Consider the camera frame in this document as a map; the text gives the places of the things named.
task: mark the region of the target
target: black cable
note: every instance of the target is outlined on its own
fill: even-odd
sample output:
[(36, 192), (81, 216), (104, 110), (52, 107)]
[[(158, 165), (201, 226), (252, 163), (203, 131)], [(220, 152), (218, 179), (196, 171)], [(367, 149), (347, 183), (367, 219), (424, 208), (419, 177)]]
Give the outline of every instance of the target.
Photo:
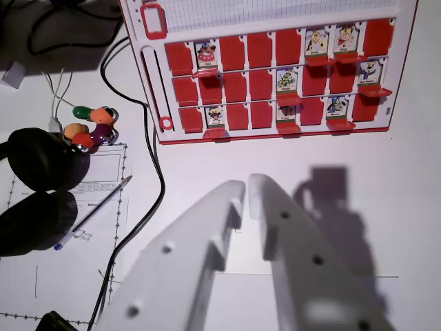
[[(123, 18), (122, 17), (117, 17), (117, 18), (111, 18), (111, 17), (100, 17), (99, 15), (95, 15), (92, 13), (87, 12), (90, 15), (94, 15), (93, 17), (97, 18), (97, 19), (105, 19), (105, 20), (112, 20), (112, 21), (117, 21), (116, 22), (116, 27), (115, 30), (112, 34), (112, 36), (110, 37), (110, 39), (104, 43), (58, 43), (56, 45), (52, 45), (49, 47), (46, 47), (42, 50), (38, 50), (38, 51), (34, 51), (32, 49), (32, 38), (35, 37), (35, 34), (37, 33), (37, 30), (41, 27), (41, 24), (43, 24), (47, 19), (49, 19), (49, 17), (51, 17), (53, 14), (55, 14), (56, 12), (61, 11), (62, 9), (64, 9), (64, 7), (61, 6), (54, 6), (53, 8), (50, 8), (47, 12), (45, 12), (43, 15), (41, 15), (36, 21), (35, 23), (32, 25), (31, 31), (28, 35), (28, 42), (27, 42), (27, 47), (28, 47), (28, 52), (31, 55), (40, 55), (40, 54), (44, 54), (47, 52), (51, 52), (53, 50), (56, 50), (58, 48), (64, 48), (64, 47), (82, 47), (82, 48), (102, 48), (102, 47), (107, 47), (109, 45), (111, 45), (113, 43), (113, 41), (116, 38), (116, 35), (118, 34), (119, 28), (121, 27), (121, 25), (123, 24)], [(74, 9), (77, 10), (79, 12), (85, 12), (85, 10), (81, 9), (79, 10), (78, 7), (72, 7), (70, 9)]]
[(92, 12), (88, 12), (86, 9), (79, 7), (79, 6), (75, 6), (73, 7), (73, 9), (75, 9), (76, 11), (82, 12), (83, 14), (89, 15), (91, 17), (94, 17), (95, 19), (102, 19), (104, 21), (118, 21), (121, 19), (121, 16), (117, 16), (117, 17), (106, 17), (106, 16), (101, 16), (101, 15), (97, 15), (94, 14)]
[(142, 102), (142, 101), (130, 98), (130, 97), (126, 96), (125, 94), (119, 92), (116, 88), (114, 88), (112, 86), (112, 84), (107, 80), (107, 77), (105, 76), (106, 61), (109, 59), (109, 57), (113, 53), (113, 51), (119, 45), (121, 45), (124, 41), (126, 41), (126, 40), (128, 40), (128, 37), (122, 38), (120, 41), (115, 43), (110, 48), (109, 52), (104, 56), (104, 59), (101, 62), (101, 67), (100, 67), (101, 78), (104, 80), (104, 83), (108, 86), (108, 88), (111, 89), (114, 93), (116, 93), (117, 95), (119, 95), (120, 97), (122, 97), (122, 98), (124, 98), (124, 99), (126, 99), (128, 101), (131, 101), (131, 102), (136, 103), (136, 104), (138, 104), (138, 105), (143, 107), (143, 111), (144, 111), (143, 116), (144, 116), (145, 142), (147, 144), (147, 149), (149, 151), (150, 157), (152, 158), (152, 162), (153, 162), (154, 168), (156, 170), (156, 173), (158, 174), (159, 181), (161, 182), (161, 191), (159, 192), (158, 198), (155, 200), (154, 204), (149, 209), (149, 211), (133, 227), (132, 231), (130, 231), (130, 233), (115, 247), (112, 255), (110, 256), (109, 263), (107, 264), (107, 269), (106, 269), (105, 274), (104, 274), (103, 284), (101, 285), (101, 289), (100, 289), (100, 292), (99, 292), (99, 295), (98, 295), (98, 299), (96, 300), (95, 308), (94, 308), (94, 311), (92, 313), (92, 317), (90, 318), (90, 322), (89, 322), (89, 326), (88, 326), (88, 331), (90, 331), (92, 329), (92, 326), (94, 325), (94, 322), (95, 322), (96, 314), (98, 313), (98, 309), (99, 309), (100, 305), (103, 302), (103, 297), (104, 297), (105, 292), (107, 290), (107, 284), (109, 282), (110, 273), (112, 271), (112, 267), (113, 267), (113, 264), (114, 264), (116, 256), (124, 248), (124, 246), (127, 245), (142, 230), (142, 228), (145, 226), (145, 224), (147, 224), (147, 222), (150, 220), (150, 218), (153, 216), (153, 214), (158, 209), (159, 205), (161, 204), (161, 202), (163, 200), (164, 194), (165, 194), (164, 177), (163, 177), (163, 174), (161, 172), (161, 168), (159, 167), (159, 163), (158, 163), (158, 161), (156, 160), (156, 158), (154, 156), (154, 152), (152, 150), (152, 146), (150, 145), (150, 138), (149, 138), (149, 132), (148, 132), (148, 126), (147, 126), (148, 105), (146, 103)]

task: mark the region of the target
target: character card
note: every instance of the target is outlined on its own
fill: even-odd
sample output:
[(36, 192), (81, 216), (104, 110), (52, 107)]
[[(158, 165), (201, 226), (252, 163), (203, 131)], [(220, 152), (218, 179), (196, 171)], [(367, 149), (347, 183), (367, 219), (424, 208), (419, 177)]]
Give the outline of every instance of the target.
[(334, 41), (334, 53), (355, 52), (357, 42), (358, 30), (354, 24), (338, 26), (336, 28), (336, 40)]
[(326, 54), (328, 49), (328, 34), (325, 29), (307, 30), (305, 56)]
[(225, 126), (222, 106), (205, 107), (205, 117), (208, 128), (223, 128)]
[(329, 97), (327, 105), (328, 105), (326, 111), (327, 119), (346, 118), (348, 100), (345, 99), (345, 96)]
[(277, 93), (297, 92), (297, 72), (293, 68), (277, 70)]
[(218, 65), (216, 61), (216, 46), (210, 43), (210, 40), (195, 41), (194, 47), (196, 49), (196, 59), (198, 60), (198, 67), (212, 68)]
[(296, 107), (295, 106), (279, 106), (277, 105), (277, 122), (296, 121)]
[(361, 73), (358, 85), (376, 85), (380, 83), (382, 65), (378, 60), (360, 63)]

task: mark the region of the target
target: white cable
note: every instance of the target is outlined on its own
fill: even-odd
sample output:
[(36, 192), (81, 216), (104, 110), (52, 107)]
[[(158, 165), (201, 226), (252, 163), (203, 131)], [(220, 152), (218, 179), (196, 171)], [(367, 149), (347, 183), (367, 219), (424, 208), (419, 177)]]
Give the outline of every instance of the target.
[(59, 97), (58, 95), (55, 95), (54, 88), (52, 87), (52, 85), (51, 85), (51, 83), (50, 83), (50, 80), (49, 80), (47, 74), (44, 73), (43, 71), (41, 72), (41, 74), (43, 74), (44, 78), (45, 78), (46, 81), (48, 82), (48, 85), (49, 85), (50, 91), (51, 91), (52, 94), (55, 96), (55, 98), (57, 98), (58, 100), (64, 102), (65, 104), (71, 106), (72, 108), (75, 107), (75, 105), (72, 105), (69, 101), (63, 99), (63, 97)]
[(64, 73), (64, 68), (61, 69), (60, 78), (58, 80), (58, 85), (57, 85), (56, 90), (54, 91), (54, 98), (52, 99), (52, 117), (54, 117), (54, 118), (55, 118), (55, 113), (54, 113), (55, 99), (57, 98), (58, 90), (60, 89), (61, 80), (63, 78), (63, 73)]

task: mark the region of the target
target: red flip-up tile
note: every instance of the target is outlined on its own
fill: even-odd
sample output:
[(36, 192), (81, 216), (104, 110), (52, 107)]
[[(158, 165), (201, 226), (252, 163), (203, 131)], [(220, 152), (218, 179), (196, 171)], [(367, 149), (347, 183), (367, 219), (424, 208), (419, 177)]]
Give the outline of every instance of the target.
[(219, 77), (205, 77), (198, 80), (202, 104), (212, 105), (213, 103), (222, 102), (222, 83)]
[(377, 114), (378, 105), (380, 105), (380, 99), (380, 97), (369, 98), (362, 94), (357, 94), (352, 110), (353, 121), (373, 121), (375, 115)]
[(309, 67), (327, 66), (334, 64), (336, 60), (330, 59), (327, 55), (319, 55), (305, 58), (305, 63)]
[(334, 55), (337, 63), (358, 63), (367, 60), (367, 57), (359, 57), (357, 52), (338, 53)]
[(325, 66), (303, 68), (303, 96), (325, 93), (328, 69)]
[(365, 50), (366, 57), (386, 55), (391, 47), (393, 25), (389, 19), (374, 19), (366, 24)]
[(185, 133), (202, 132), (202, 114), (196, 108), (179, 108), (179, 114)]
[(245, 64), (245, 46), (239, 36), (220, 38), (219, 44), (223, 70), (242, 70)]
[(321, 98), (302, 99), (300, 122), (302, 126), (318, 126), (322, 123), (323, 101)]
[(248, 62), (250, 68), (270, 67), (273, 57), (272, 40), (266, 32), (247, 36)]
[(248, 109), (243, 104), (227, 105), (227, 117), (230, 130), (248, 129)]
[(302, 36), (297, 29), (276, 31), (277, 66), (297, 64), (300, 61)]
[(173, 78), (173, 86), (179, 106), (196, 106), (198, 104), (198, 88), (190, 77)]
[(253, 102), (251, 107), (251, 123), (253, 129), (270, 128), (273, 121), (273, 108), (264, 102)]
[(294, 121), (290, 122), (277, 122), (276, 128), (278, 133), (280, 134), (292, 134), (292, 133), (299, 133), (300, 128)]
[(302, 103), (302, 99), (297, 92), (279, 93), (277, 94), (277, 104), (279, 106), (296, 106)]
[(357, 67), (355, 64), (336, 63), (331, 68), (329, 89), (332, 94), (352, 92), (356, 79)]
[(192, 51), (184, 43), (168, 43), (165, 45), (165, 52), (173, 76), (192, 74)]
[(247, 79), (242, 72), (223, 75), (225, 98), (227, 102), (245, 101), (247, 98)]
[(358, 86), (358, 91), (369, 98), (388, 97), (392, 94), (392, 91), (382, 88), (381, 85)]
[(251, 100), (270, 99), (272, 92), (273, 77), (268, 70), (252, 70), (249, 72), (249, 93)]
[(356, 126), (354, 123), (349, 122), (347, 119), (328, 119), (326, 120), (326, 125), (330, 130), (333, 131), (352, 130)]
[(204, 133), (204, 139), (218, 139), (225, 135), (225, 128), (208, 128)]

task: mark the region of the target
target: white table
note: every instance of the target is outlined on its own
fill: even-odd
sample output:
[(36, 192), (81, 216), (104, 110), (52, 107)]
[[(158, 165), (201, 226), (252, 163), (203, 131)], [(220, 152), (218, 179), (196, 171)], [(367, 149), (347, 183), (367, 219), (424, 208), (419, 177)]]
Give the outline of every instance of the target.
[[(167, 184), (165, 198), (154, 218), (125, 249), (126, 270), (152, 237), (224, 181), (247, 181), (251, 173), (264, 173), (294, 193), (302, 182), (311, 179), (312, 168), (344, 167), (347, 211), (335, 209), (328, 200), (320, 205), (316, 202), (315, 207), (325, 211), (322, 221), (329, 216), (335, 221), (335, 227), (326, 226), (325, 236), (331, 241), (339, 236), (345, 238), (340, 244), (346, 253), (352, 253), (348, 246), (358, 245), (356, 241), (369, 243), (376, 274), (399, 276), (401, 300), (392, 307), (400, 311), (399, 330), (433, 330), (438, 324), (441, 304), (440, 10), (438, 1), (420, 2), (388, 132), (160, 145), (158, 157)], [(131, 97), (145, 99), (129, 48), (109, 66), (108, 78)], [(111, 92), (98, 71), (75, 72), (65, 98), (75, 105), (105, 104), (119, 111), (121, 117), (116, 127), (120, 141), (126, 142), (132, 155), (136, 155), (133, 159), (136, 185), (127, 187), (130, 228), (144, 215), (159, 191), (145, 147), (142, 108)], [(43, 77), (27, 77), (19, 90), (1, 91), (0, 138), (6, 139), (18, 128), (46, 129), (51, 101)], [(63, 104), (59, 117), (64, 124), (75, 121), (69, 107)], [(0, 171), (3, 173), (7, 167), (2, 162)], [(8, 182), (4, 176), (0, 180)], [(5, 201), (5, 194), (0, 192), (0, 201)], [(268, 274), (270, 268), (261, 261), (259, 244), (258, 225), (246, 210), (242, 234), (232, 238), (227, 272)], [(353, 269), (358, 274), (366, 272), (362, 263), (353, 265)]]

